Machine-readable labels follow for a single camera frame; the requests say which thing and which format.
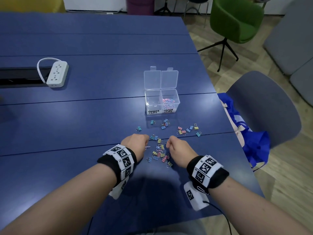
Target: gray chair backrest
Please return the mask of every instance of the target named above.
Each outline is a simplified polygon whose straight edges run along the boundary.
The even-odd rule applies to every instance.
[[[301,120],[291,99],[268,76],[251,71],[227,91],[252,131],[267,131],[273,148],[298,135]]]

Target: person's left hand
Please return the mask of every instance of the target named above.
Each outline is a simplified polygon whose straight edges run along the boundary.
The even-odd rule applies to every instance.
[[[121,145],[133,150],[136,155],[137,162],[143,158],[145,146],[148,145],[149,136],[146,134],[133,134],[122,140]]]

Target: purple ottoman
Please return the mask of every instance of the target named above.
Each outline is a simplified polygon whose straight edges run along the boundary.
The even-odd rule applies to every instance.
[[[128,15],[154,15],[154,0],[126,0]]]

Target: white power strip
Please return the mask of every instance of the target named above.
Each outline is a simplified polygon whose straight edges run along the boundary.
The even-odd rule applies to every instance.
[[[67,62],[65,61],[54,62],[47,79],[47,85],[51,88],[63,87],[67,71],[68,71]]]

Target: box lid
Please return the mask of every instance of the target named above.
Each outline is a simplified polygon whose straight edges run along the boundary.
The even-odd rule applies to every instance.
[[[166,71],[159,71],[155,66],[150,71],[144,71],[146,90],[175,89],[178,81],[178,71],[167,68]]]

